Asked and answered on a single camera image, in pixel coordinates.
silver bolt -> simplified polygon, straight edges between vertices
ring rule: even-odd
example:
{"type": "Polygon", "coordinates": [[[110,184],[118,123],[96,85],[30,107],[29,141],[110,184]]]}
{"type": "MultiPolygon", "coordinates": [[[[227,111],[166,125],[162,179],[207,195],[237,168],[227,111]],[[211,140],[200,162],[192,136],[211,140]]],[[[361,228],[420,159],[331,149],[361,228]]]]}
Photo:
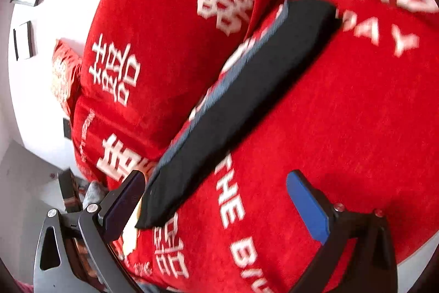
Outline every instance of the silver bolt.
{"type": "Polygon", "coordinates": [[[56,209],[49,210],[49,212],[47,213],[47,216],[54,217],[57,214],[57,212],[58,211],[56,209]]]}
{"type": "Polygon", "coordinates": [[[87,206],[87,211],[90,213],[96,212],[99,207],[96,204],[90,204],[87,206]]]}
{"type": "Polygon", "coordinates": [[[375,214],[375,216],[377,216],[377,217],[384,217],[384,211],[381,210],[381,209],[375,209],[375,210],[374,210],[374,214],[375,214]]]}
{"type": "Polygon", "coordinates": [[[334,204],[334,209],[335,211],[342,213],[346,210],[346,207],[341,202],[337,202],[336,204],[334,204]]]}

blue gripper pad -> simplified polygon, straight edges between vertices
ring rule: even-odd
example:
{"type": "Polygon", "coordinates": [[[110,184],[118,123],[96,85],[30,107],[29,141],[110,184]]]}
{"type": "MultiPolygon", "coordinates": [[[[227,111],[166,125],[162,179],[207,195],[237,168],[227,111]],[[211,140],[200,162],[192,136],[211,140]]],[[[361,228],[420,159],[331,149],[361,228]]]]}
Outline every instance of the blue gripper pad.
{"type": "Polygon", "coordinates": [[[329,218],[316,198],[296,171],[287,176],[287,190],[303,222],[314,240],[322,245],[329,236],[329,218]]]}

metal screw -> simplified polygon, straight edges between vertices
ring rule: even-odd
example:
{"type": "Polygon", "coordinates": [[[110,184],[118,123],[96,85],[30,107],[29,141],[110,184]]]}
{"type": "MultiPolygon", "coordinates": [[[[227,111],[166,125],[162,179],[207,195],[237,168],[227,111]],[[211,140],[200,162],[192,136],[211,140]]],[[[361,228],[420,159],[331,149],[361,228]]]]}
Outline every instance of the metal screw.
{"type": "Polygon", "coordinates": [[[57,212],[58,211],[56,209],[49,210],[49,212],[47,213],[47,216],[54,217],[57,214],[57,212]]]}
{"type": "Polygon", "coordinates": [[[384,217],[384,211],[381,210],[381,209],[375,209],[375,210],[374,210],[374,214],[375,214],[375,216],[377,216],[377,217],[384,217]]]}
{"type": "Polygon", "coordinates": [[[96,204],[90,204],[87,206],[87,211],[90,213],[96,212],[99,207],[96,204]]]}
{"type": "Polygon", "coordinates": [[[343,211],[346,210],[346,207],[342,203],[337,202],[336,204],[334,204],[334,209],[335,211],[342,213],[343,211]]]}

